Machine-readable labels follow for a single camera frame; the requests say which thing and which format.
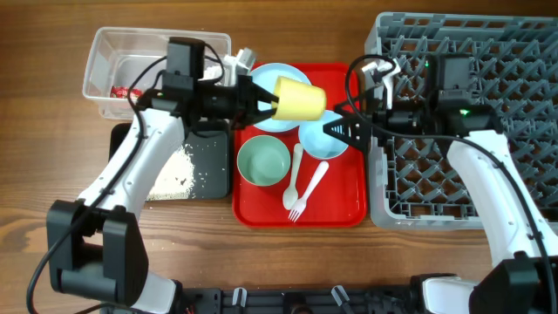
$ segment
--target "mint green cup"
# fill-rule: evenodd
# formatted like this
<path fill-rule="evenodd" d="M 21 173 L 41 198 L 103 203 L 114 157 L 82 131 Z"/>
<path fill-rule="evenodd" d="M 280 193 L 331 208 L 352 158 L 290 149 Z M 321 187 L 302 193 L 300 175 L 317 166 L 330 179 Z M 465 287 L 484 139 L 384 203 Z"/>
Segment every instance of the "mint green cup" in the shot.
<path fill-rule="evenodd" d="M 242 145 L 236 166 L 246 181 L 258 187 L 272 186 L 289 171 L 289 149 L 273 136 L 255 136 Z"/>

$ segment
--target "plastic dish rack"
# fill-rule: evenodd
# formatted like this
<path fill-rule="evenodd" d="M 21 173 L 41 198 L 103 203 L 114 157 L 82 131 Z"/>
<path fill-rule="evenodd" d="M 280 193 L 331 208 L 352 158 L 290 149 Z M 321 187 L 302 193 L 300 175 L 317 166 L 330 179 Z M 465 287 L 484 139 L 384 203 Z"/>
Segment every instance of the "plastic dish rack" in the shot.
<path fill-rule="evenodd" d="M 521 177 L 558 229 L 558 18 L 385 12 L 365 52 L 398 59 L 400 100 L 424 99 L 426 55 L 468 54 L 476 103 L 501 116 Z M 367 161 L 371 219 L 379 227 L 482 229 L 434 141 L 392 139 L 381 149 L 372 139 Z"/>

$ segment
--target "light blue bowl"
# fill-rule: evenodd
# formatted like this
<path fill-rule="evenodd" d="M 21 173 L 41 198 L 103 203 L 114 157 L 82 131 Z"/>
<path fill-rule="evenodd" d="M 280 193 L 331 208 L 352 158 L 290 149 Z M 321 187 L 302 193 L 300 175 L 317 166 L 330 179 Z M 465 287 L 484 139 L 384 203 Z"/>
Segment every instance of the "light blue bowl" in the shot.
<path fill-rule="evenodd" d="M 292 65 L 286 64 L 271 63 L 261 65 L 253 70 L 250 75 L 254 83 L 263 87 L 263 89 L 268 92 L 273 92 L 275 90 L 277 79 L 280 76 L 311 85 L 310 80 L 303 72 Z M 258 101 L 258 109 L 271 109 L 271 104 Z M 260 123 L 256 123 L 254 126 L 265 132 L 280 133 L 292 130 L 299 125 L 300 121 L 282 121 L 269 118 Z"/>
<path fill-rule="evenodd" d="M 287 175 L 290 153 L 285 144 L 269 135 L 259 135 L 242 145 L 236 157 L 241 176 L 258 187 L 276 184 Z"/>
<path fill-rule="evenodd" d="M 348 145 L 323 132 L 323 125 L 341 119 L 341 115 L 326 110 L 318 121 L 304 122 L 298 128 L 298 139 L 310 156 L 330 160 L 344 153 Z"/>

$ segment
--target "yellow cup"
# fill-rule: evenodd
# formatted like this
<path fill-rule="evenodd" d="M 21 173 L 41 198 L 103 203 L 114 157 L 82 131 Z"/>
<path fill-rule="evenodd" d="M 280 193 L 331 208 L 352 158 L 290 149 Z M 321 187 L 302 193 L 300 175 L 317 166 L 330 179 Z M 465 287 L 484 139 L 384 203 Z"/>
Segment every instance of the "yellow cup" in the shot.
<path fill-rule="evenodd" d="M 325 91 L 319 87 L 279 77 L 273 93 L 279 103 L 271 103 L 277 109 L 272 119 L 314 121 L 325 111 Z"/>

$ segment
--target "wooden table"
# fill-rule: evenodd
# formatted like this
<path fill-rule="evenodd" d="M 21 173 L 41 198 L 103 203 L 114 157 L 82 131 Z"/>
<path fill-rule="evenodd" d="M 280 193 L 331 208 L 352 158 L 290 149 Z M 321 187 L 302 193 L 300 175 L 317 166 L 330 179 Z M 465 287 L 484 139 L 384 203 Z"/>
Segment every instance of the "wooden table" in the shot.
<path fill-rule="evenodd" d="M 382 11 L 558 11 L 558 2 L 546 0 L 16 2 L 0 7 L 1 313 L 25 311 L 27 284 L 46 251 L 47 209 L 56 199 L 74 200 L 106 164 L 117 122 L 101 119 L 81 95 L 99 27 L 226 32 L 233 51 L 249 46 L 262 62 L 349 63 L 364 52 Z M 151 270 L 188 287 L 356 287 L 428 272 L 480 280 L 490 270 L 482 231 L 396 232 L 376 228 L 370 217 L 353 229 L 252 230 L 235 220 L 230 199 L 151 203 L 140 226 Z M 52 292 L 48 274 L 35 300 L 42 313 L 95 304 Z"/>

